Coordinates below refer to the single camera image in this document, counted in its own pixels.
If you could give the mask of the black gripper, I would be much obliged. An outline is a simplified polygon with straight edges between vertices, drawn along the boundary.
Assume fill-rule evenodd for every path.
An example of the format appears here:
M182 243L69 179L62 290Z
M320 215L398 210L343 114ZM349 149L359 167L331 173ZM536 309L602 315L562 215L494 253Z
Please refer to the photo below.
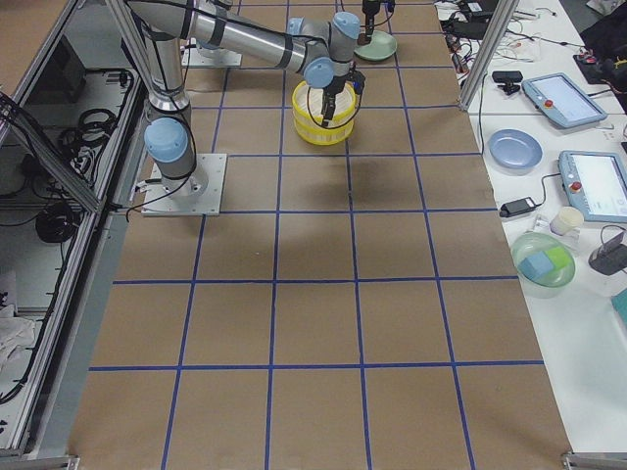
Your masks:
M380 12L380 0L362 0L362 13L364 14L364 28L374 29L376 16Z
M352 76L349 73L344 75L334 75L331 82L323 88L322 102L321 102L321 125L327 127L329 122L333 120L336 111L336 95L341 93L346 82L352 81Z

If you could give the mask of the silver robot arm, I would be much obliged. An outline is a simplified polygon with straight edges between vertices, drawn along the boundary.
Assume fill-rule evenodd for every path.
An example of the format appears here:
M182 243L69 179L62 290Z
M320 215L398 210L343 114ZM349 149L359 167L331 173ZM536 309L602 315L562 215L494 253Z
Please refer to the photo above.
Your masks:
M327 22L294 18L280 32L235 15L215 1L128 1L125 5L142 26L152 80L151 106L158 113L146 128L144 141L170 194L197 187L197 151L180 63L181 41L195 39L301 75L310 88L322 92L316 122L323 128L335 121L336 98L347 82L360 78L353 56L361 23L350 12L337 12Z
M380 0L362 0L362 13L364 14L364 28L374 29L376 16L380 13Z

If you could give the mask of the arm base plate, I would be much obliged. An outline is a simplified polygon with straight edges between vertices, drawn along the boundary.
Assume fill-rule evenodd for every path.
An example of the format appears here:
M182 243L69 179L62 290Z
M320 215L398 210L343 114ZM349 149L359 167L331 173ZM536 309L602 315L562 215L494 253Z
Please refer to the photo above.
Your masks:
M162 179L156 163L150 178L157 183L145 186L145 204L141 212L147 216L196 216L220 213L227 154L198 154L197 166L185 184Z
M196 43L184 48L181 64L190 69L231 69L239 68L242 56L221 48L204 48Z

